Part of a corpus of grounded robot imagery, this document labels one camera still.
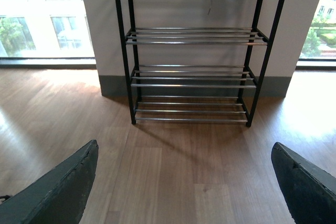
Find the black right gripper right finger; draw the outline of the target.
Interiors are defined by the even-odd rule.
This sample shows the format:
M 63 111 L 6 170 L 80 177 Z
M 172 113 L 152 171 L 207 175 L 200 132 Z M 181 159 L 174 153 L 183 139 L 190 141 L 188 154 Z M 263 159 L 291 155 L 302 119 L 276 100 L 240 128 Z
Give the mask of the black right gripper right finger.
M 295 223 L 335 223 L 335 177 L 280 142 L 271 162 Z

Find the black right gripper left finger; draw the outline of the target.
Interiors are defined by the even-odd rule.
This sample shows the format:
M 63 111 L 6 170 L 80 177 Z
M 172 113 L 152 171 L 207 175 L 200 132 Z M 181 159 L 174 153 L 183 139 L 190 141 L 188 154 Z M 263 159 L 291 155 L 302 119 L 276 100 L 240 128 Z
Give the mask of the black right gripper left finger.
M 79 223 L 96 176 L 99 146 L 91 140 L 1 204 L 1 223 Z

